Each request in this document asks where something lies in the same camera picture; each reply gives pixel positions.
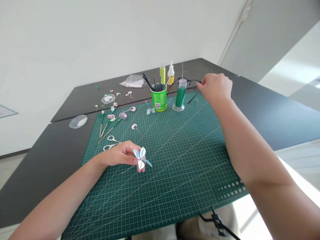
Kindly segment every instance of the light blue paper flower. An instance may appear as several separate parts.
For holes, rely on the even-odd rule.
[[[133,152],[134,152],[134,155],[136,155],[136,158],[138,159],[139,171],[141,171],[145,166],[143,161],[145,161],[147,164],[149,164],[152,167],[152,164],[149,160],[143,159],[143,157],[146,155],[146,152],[147,152],[144,147],[141,148],[140,153],[138,150],[135,150],[135,149],[133,150]]]
[[[154,110],[154,108],[148,108],[147,109],[147,115],[149,115],[151,112],[155,113],[156,111]]]

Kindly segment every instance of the glue bottle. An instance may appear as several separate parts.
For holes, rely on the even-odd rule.
[[[171,65],[169,66],[168,79],[169,79],[168,84],[169,85],[173,84],[173,82],[174,82],[174,70],[173,70],[172,60],[171,60]]]

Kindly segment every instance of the dark gray table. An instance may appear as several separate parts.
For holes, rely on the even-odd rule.
[[[320,112],[246,78],[232,81],[233,100],[273,150],[320,138]],[[47,126],[0,191],[0,228],[20,223],[81,166],[96,113],[87,116],[79,129],[69,128],[70,119]]]
[[[169,66],[166,66],[166,73],[168,73]],[[175,79],[182,76],[182,63],[174,64]],[[190,60],[183,62],[183,77],[189,80],[202,80],[204,75],[207,73],[224,73],[228,77],[234,77],[236,74],[229,72],[203,58]],[[152,79],[156,76],[157,82],[160,81],[160,69],[155,68],[143,72],[133,73],[136,75],[142,75],[145,73],[147,78]],[[89,114],[96,111],[95,105],[98,105],[98,110],[103,110],[103,104],[100,102],[104,94],[109,93],[113,90],[113,93],[121,93],[121,97],[116,98],[118,106],[125,106],[130,103],[139,102],[141,100],[150,99],[151,92],[148,86],[144,88],[126,88],[119,83],[125,81],[129,75],[117,77],[109,80],[100,82],[90,83],[83,86],[75,87],[63,105],[60,107],[56,115],[53,117],[51,122],[61,121],[64,119],[73,118],[80,114]],[[178,90],[178,84],[175,83],[170,88],[170,93]],[[132,91],[131,99],[125,95],[128,91]]]

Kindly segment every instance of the person's right hand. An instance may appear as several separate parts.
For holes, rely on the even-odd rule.
[[[208,73],[197,87],[211,106],[231,99],[232,81],[223,73]]]

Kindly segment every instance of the green cup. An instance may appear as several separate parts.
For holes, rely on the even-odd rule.
[[[156,84],[156,90],[160,90],[160,86],[163,89],[161,92],[154,92],[151,90],[151,95],[152,95],[152,102],[153,102],[153,107],[154,110],[157,112],[162,112],[166,110],[167,108],[167,87],[165,87],[165,84],[157,83]]]

